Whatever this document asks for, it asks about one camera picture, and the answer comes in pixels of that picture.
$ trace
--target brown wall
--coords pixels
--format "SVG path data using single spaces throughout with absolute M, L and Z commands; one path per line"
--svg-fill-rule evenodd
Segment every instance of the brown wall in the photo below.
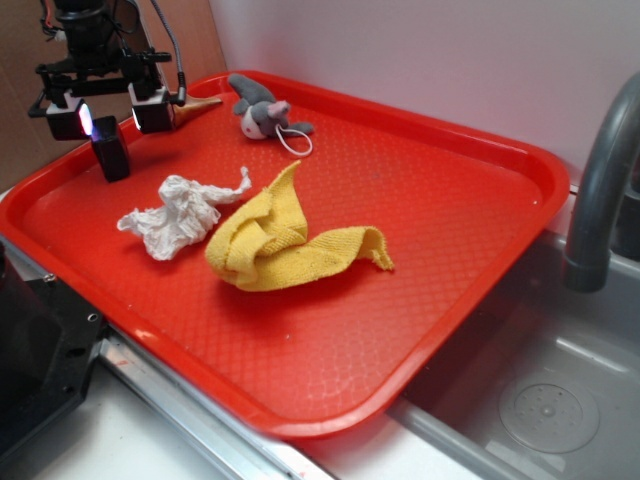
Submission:
M 148 0 L 138 0 L 151 43 L 173 54 L 171 43 Z M 187 81 L 225 70 L 213 16 L 207 0 L 159 0 L 165 17 L 180 42 Z M 68 152 L 80 142 L 57 142 L 44 119 L 30 119 L 27 110 L 42 88 L 34 73 L 39 63 L 66 56 L 64 43 L 46 42 L 40 31 L 40 2 L 2 0 L 0 6 L 0 193 L 30 173 Z M 175 67 L 164 67 L 175 88 Z M 94 117 L 130 115 L 129 97 L 109 95 L 87 98 Z

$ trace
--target cable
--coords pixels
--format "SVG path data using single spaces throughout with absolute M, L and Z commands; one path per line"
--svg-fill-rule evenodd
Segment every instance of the cable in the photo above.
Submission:
M 126 33 L 127 35 L 132 35 L 134 33 L 136 33 L 138 31 L 138 28 L 140 28 L 140 10 L 138 8 L 138 5 L 133 1 L 133 0 L 125 0 L 126 3 L 128 3 L 129 5 L 131 5 L 136 13 L 136 17 L 134 19 L 134 23 L 133 23 L 133 28 L 127 30 L 126 28 L 124 28 L 122 26 L 122 23 L 120 23 L 118 20 L 116 20 L 116 12 L 118 9 L 118 4 L 119 4 L 119 0 L 115 0 L 115 2 L 113 2 L 113 10 L 111 11 L 111 16 L 108 17 L 109 21 L 111 22 L 111 24 L 114 26 L 114 28 L 116 29 L 116 32 L 118 33 L 118 36 L 124 40 L 122 38 L 122 35 L 120 35 L 120 33 Z
M 164 29 L 167 31 L 169 38 L 171 39 L 171 43 L 173 44 L 173 50 L 176 54 L 176 67 L 178 69 L 178 97 L 177 97 L 177 105 L 183 106 L 185 104 L 187 98 L 187 81 L 184 75 L 184 70 L 182 69 L 182 55 L 180 53 L 180 45 L 178 45 L 178 40 L 173 34 L 173 30 L 169 26 L 167 19 L 164 16 L 164 13 L 160 9 L 160 6 L 156 2 L 156 0 L 150 0 L 153 8 L 156 10 L 158 14 L 158 18 L 162 22 Z
M 55 38 L 56 34 L 59 31 L 62 31 L 60 27 L 56 27 L 51 23 L 51 7 L 49 6 L 48 0 L 40 0 L 40 5 L 42 5 L 42 17 L 40 17 L 40 25 L 42 26 L 42 31 L 48 37 L 50 37 L 47 41 Z

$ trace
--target metal sink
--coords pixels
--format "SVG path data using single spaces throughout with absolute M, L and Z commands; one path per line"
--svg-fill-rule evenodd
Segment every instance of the metal sink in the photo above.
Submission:
M 391 414 L 484 478 L 640 475 L 640 267 L 560 283 L 543 234 L 408 385 Z

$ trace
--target white wall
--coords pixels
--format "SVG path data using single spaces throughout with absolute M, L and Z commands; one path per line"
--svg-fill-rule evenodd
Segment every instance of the white wall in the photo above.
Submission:
M 255 69 L 523 140 L 574 182 L 640 70 L 638 0 L 210 0 Z

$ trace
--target yellow towel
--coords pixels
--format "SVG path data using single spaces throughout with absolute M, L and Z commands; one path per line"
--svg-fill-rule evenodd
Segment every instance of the yellow towel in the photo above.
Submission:
M 307 220 L 293 187 L 300 161 L 240 207 L 207 245 L 207 262 L 241 290 L 264 292 L 340 273 L 360 258 L 392 270 L 386 241 L 375 227 L 330 230 L 307 243 Z

